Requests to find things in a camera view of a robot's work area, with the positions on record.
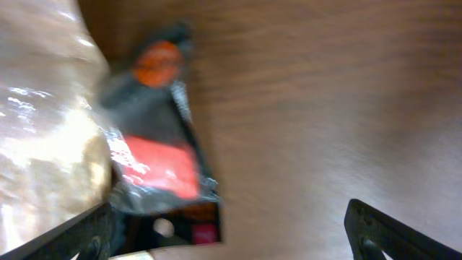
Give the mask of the beige kraft pouch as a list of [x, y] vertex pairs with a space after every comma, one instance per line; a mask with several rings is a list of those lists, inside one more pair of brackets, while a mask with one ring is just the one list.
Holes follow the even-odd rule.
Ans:
[[107, 71], [77, 3], [1, 0], [1, 252], [99, 204], [108, 146], [89, 103]]

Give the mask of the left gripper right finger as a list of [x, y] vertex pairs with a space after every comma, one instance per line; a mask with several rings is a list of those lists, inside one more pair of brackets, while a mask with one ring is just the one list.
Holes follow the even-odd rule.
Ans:
[[344, 227], [354, 260], [368, 259], [457, 259], [461, 253], [447, 247], [398, 220], [352, 199]]

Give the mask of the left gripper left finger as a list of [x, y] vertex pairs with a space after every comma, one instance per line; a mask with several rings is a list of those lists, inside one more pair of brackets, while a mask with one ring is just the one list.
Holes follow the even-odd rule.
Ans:
[[1, 260], [108, 260], [116, 225], [114, 208], [99, 204], [1, 255]]

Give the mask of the dark red black packet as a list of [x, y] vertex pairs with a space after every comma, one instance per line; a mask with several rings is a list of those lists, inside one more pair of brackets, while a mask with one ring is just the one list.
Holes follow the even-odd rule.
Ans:
[[193, 129], [185, 75], [191, 28], [178, 22], [150, 36], [103, 80], [115, 185], [112, 255], [222, 239], [217, 180]]

